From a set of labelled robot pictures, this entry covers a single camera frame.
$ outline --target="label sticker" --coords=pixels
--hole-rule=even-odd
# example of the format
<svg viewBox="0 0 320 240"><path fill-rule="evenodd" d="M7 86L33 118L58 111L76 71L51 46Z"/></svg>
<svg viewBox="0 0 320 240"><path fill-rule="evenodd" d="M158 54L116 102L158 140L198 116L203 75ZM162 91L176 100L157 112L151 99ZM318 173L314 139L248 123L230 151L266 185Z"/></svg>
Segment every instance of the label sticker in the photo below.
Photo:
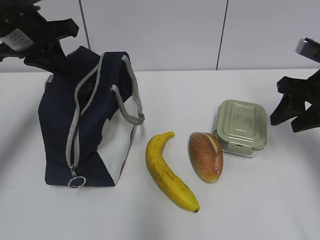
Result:
<svg viewBox="0 0 320 240"><path fill-rule="evenodd" d="M0 37L0 40L15 52L22 52L34 44L34 41L18 28L7 36Z"/></svg>

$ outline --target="lunch box lid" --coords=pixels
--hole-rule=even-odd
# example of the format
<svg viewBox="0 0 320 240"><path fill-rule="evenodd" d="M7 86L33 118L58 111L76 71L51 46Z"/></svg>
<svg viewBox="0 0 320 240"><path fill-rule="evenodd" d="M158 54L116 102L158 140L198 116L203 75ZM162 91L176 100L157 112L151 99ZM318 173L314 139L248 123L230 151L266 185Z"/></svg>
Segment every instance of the lunch box lid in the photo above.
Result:
<svg viewBox="0 0 320 240"><path fill-rule="evenodd" d="M255 103L225 100L218 110L215 131L223 145L238 148L238 152L261 150L267 144L266 111Z"/></svg>

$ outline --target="white table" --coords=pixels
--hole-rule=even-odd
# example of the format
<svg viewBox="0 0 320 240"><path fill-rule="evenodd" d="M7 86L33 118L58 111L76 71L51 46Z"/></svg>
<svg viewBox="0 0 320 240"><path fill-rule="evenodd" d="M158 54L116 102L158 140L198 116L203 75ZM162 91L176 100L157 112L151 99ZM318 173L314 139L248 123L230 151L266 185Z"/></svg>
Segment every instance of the white table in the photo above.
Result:
<svg viewBox="0 0 320 240"><path fill-rule="evenodd" d="M146 116L116 187L78 190L44 182L45 151L37 117L48 73L0 74L1 240L319 240L320 130L270 126L254 158L226 153L215 184L193 170L192 132L210 132L227 99L254 102L270 115L283 76L315 70L137 72ZM198 213L177 207L147 171L148 140L175 131L164 150L195 193Z"/></svg>

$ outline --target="lunch bag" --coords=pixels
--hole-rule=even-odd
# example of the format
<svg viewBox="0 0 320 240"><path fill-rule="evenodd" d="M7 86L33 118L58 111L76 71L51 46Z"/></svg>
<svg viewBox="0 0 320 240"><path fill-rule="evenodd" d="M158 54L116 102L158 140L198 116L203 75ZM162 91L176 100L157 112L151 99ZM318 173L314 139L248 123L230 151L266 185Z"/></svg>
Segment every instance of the lunch bag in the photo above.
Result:
<svg viewBox="0 0 320 240"><path fill-rule="evenodd" d="M45 182L115 186L145 120L129 55L80 47L67 59L70 74L49 77L38 109Z"/></svg>

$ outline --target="gray zipper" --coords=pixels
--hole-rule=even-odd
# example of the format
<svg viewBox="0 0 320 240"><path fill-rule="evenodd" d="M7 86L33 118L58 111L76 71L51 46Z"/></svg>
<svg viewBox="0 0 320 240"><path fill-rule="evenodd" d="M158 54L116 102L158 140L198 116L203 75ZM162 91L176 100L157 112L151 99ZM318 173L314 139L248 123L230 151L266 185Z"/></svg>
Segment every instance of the gray zipper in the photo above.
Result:
<svg viewBox="0 0 320 240"><path fill-rule="evenodd" d="M74 111L74 115L73 115L73 119L72 119L72 123L69 129L69 134L68 134L68 138L67 138L67 142L66 142L66 149L65 149L65 158L66 158L66 162L68 167L70 168L71 174L73 176L73 178L69 181L68 186L70 186L71 182L77 178L82 178L84 179L84 183L86 182L84 177L80 177L77 176L76 173L76 168L79 164L79 157L80 157L80 144L79 144L79 129L78 129L78 123L79 123L79 118L81 115L84 114L84 112L88 109L89 105L91 104L93 97L97 91L97 87L99 84L99 78L100 78L100 72L98 71L98 68L100 66L97 65L94 69L92 69L76 86L75 90L74 90L74 101L75 101L75 111ZM83 86L83 84L90 79L90 77L96 72L98 71L98 75L97 75L97 79L96 79L96 83L94 86L94 90L92 92L92 95L88 101L88 103L86 104L86 106L83 108L83 110L80 112L80 105L79 105L79 101L78 101L78 93L80 88Z"/></svg>

